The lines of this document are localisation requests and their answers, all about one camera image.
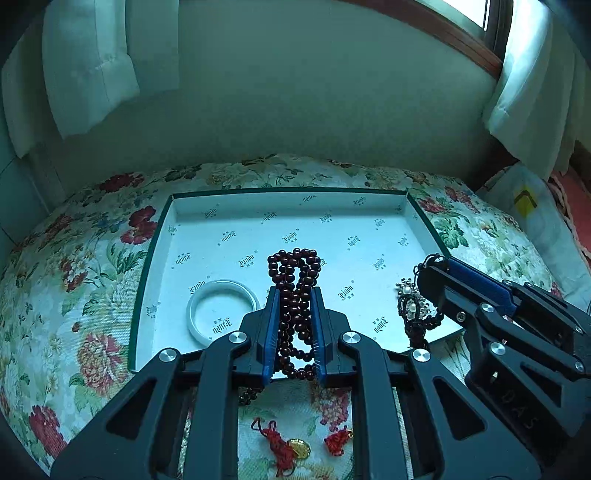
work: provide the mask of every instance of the tray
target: tray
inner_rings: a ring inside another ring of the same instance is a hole
[[[239,282],[264,307],[272,286],[267,257],[294,247],[314,248],[322,258],[318,286],[326,307],[344,313],[353,330],[396,352],[408,350],[408,339],[397,313],[395,284],[412,276],[428,254],[449,255],[406,192],[307,188],[174,194],[142,271],[129,369],[138,371],[162,348],[181,353],[205,348],[189,332],[187,304],[210,281]],[[251,309],[241,301],[228,297],[227,305],[219,301],[202,312],[212,339],[239,329]],[[459,329],[446,318],[426,338],[432,342]]]

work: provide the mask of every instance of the red tassel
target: red tassel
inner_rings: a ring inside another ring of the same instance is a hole
[[[345,425],[342,430],[339,430],[332,435],[328,435],[328,437],[324,439],[324,443],[331,455],[340,457],[344,454],[343,445],[345,445],[350,438],[351,432],[347,429],[347,425]]]
[[[262,429],[261,419],[259,417],[255,418],[251,424],[251,428],[253,430],[261,432],[261,435],[269,440],[269,446],[271,447],[271,451],[277,460],[276,476],[290,476],[296,469],[296,453],[290,445],[282,440],[279,432],[275,431],[276,426],[277,422],[275,420],[271,420],[269,422],[269,426],[266,429]],[[288,475],[283,475],[285,470],[290,470],[290,473]]]

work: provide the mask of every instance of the white cloth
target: white cloth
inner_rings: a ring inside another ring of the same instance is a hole
[[[139,95],[127,55],[125,0],[53,0],[43,25],[43,72],[62,138],[87,133]]]
[[[515,0],[505,61],[483,120],[515,158],[547,180],[566,172],[582,121],[587,66],[539,0]]]
[[[530,202],[529,208],[516,206],[523,192],[531,199],[525,200]],[[556,279],[564,299],[586,311],[591,300],[591,275],[546,183],[518,163],[508,168],[490,190],[481,189],[479,196],[517,220]]]
[[[14,151],[22,158],[37,144],[56,135],[41,62],[43,18],[27,28],[2,67],[4,115]]]
[[[126,33],[141,95],[178,89],[178,0],[126,0]]]

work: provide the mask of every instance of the pink fabric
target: pink fabric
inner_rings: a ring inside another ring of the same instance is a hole
[[[548,186],[591,267],[591,193],[572,168],[563,176],[553,172]]]

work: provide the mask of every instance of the blue gripper pad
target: blue gripper pad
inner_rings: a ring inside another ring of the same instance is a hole
[[[316,292],[312,288],[310,294],[310,324],[312,326],[312,338],[314,340],[312,348],[314,349],[314,364],[316,365],[316,377],[321,385],[324,385],[326,379],[326,344],[324,342],[324,333],[320,324],[320,312]]]
[[[512,317],[515,314],[517,307],[513,304],[510,289],[454,258],[449,258],[447,265],[449,275],[497,303],[497,311],[501,315]]]
[[[279,299],[280,292],[275,290],[271,314],[269,316],[269,326],[265,337],[265,349],[262,357],[262,381],[264,385],[271,382],[273,367],[275,366],[275,353],[277,352],[277,337],[279,330]]]

